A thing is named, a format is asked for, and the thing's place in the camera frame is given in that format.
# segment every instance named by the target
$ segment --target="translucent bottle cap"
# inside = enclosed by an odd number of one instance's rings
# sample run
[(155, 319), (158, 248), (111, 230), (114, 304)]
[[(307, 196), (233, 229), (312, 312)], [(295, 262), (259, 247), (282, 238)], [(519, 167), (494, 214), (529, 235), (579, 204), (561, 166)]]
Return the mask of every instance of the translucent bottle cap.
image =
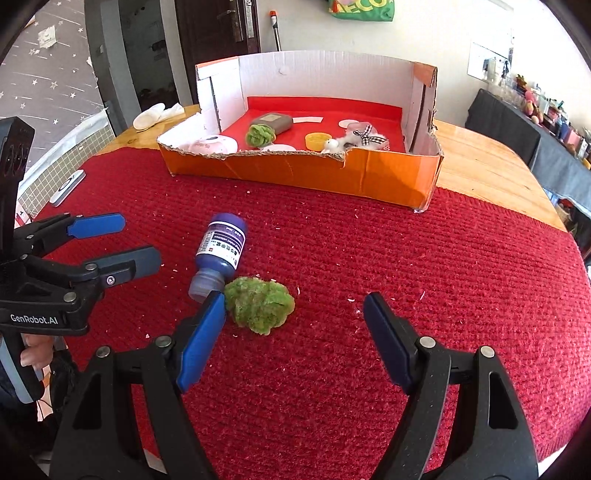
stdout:
[(203, 303), (213, 290), (223, 292), (225, 286), (226, 282), (220, 272), (211, 268), (202, 268), (191, 280), (189, 297)]

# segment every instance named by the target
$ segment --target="gray cloth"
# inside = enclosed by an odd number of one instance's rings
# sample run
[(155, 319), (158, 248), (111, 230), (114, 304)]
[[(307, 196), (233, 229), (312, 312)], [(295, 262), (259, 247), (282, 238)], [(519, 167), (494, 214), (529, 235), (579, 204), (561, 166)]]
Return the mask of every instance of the gray cloth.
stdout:
[(509, 147), (543, 188), (570, 200), (591, 218), (591, 171), (520, 110), (481, 89), (468, 110), (466, 128)]

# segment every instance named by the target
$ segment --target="wooden table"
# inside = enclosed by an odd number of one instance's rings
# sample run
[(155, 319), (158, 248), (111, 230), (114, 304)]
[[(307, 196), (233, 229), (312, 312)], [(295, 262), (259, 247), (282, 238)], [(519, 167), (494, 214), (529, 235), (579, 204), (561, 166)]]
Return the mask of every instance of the wooden table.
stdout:
[[(138, 132), (127, 129), (99, 153), (122, 147), (157, 149), (156, 138), (188, 116), (185, 114)], [(564, 225), (538, 181), (523, 161), (503, 144), (480, 134), (436, 120), (444, 160), (437, 186), (523, 213), (559, 230)]]

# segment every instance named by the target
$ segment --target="gray wallpaper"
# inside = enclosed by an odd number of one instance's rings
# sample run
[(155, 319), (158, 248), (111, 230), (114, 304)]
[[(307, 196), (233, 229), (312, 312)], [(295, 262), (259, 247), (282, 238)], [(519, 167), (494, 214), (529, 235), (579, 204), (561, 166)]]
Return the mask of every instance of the gray wallpaper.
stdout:
[[(57, 42), (42, 48), (39, 33), (52, 25)], [(29, 168), (102, 109), (88, 52), (84, 0), (51, 0), (0, 66), (0, 118), (19, 116), (35, 129)]]

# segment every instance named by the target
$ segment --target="green pom-pom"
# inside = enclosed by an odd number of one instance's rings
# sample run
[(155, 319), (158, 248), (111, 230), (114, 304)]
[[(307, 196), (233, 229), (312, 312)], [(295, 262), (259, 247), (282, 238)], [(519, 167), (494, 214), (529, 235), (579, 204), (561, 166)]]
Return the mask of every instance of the green pom-pom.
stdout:
[(260, 335), (285, 323), (296, 302), (287, 287), (258, 278), (239, 277), (226, 285), (226, 309), (240, 327), (249, 327)]
[(251, 125), (246, 133), (246, 143), (251, 147), (266, 147), (271, 145), (275, 139), (275, 131), (268, 125)]

